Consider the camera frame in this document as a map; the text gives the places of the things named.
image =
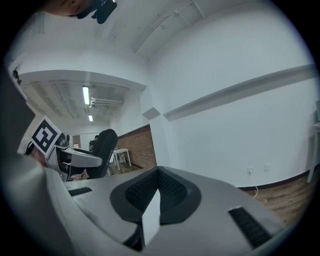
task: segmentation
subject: brick wall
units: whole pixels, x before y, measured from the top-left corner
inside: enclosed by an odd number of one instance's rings
[[[116,147],[129,149],[132,164],[143,168],[157,165],[150,125],[118,137]]]

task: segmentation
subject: white table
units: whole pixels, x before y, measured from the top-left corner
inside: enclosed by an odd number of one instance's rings
[[[318,147],[319,147],[319,141],[318,141],[318,133],[320,133],[320,122],[317,122],[314,126],[314,146],[313,146],[313,157],[310,167],[310,172],[308,175],[308,178],[306,182],[310,183],[312,175],[314,174],[316,161],[317,161],[317,155],[318,155]]]
[[[115,166],[118,167],[118,170],[120,171],[120,166],[119,166],[119,162],[118,162],[118,157],[117,157],[117,154],[121,154],[121,153],[125,153],[126,152],[126,155],[128,156],[128,161],[129,161],[129,165],[131,166],[131,161],[130,161],[130,156],[129,156],[129,149],[127,148],[121,148],[121,149],[117,149],[117,150],[114,150],[113,153],[114,153],[114,164]]]

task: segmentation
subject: fluorescent light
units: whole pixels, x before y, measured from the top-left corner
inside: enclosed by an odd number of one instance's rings
[[[88,86],[83,86],[82,87],[82,91],[83,91],[84,104],[90,105],[89,87]]]

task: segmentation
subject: white power cord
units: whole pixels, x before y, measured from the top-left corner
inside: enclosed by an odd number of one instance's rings
[[[249,177],[250,177],[250,184],[253,185],[252,180],[251,180],[251,173],[249,173]],[[258,195],[259,189],[256,185],[253,185],[256,188],[256,193],[255,196],[252,199],[255,199],[256,196]]]

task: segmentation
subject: wooden floor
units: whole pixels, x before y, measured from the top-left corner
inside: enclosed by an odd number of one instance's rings
[[[120,170],[114,163],[109,165],[109,175],[119,175],[139,170],[138,167],[128,163],[120,163]],[[260,202],[265,208],[271,210],[282,222],[288,226],[294,224],[304,214],[317,182],[320,178],[320,170],[314,172],[311,182],[307,183],[307,176],[284,185],[260,189],[255,200]],[[246,191],[248,195],[254,197],[256,190]]]
[[[109,164],[108,168],[108,175],[119,175],[119,174],[125,174],[125,173],[130,173],[136,170],[140,170],[139,167],[136,167],[135,165],[129,166],[129,163],[119,163],[120,170],[118,170],[118,167],[115,166],[115,164],[112,162]]]

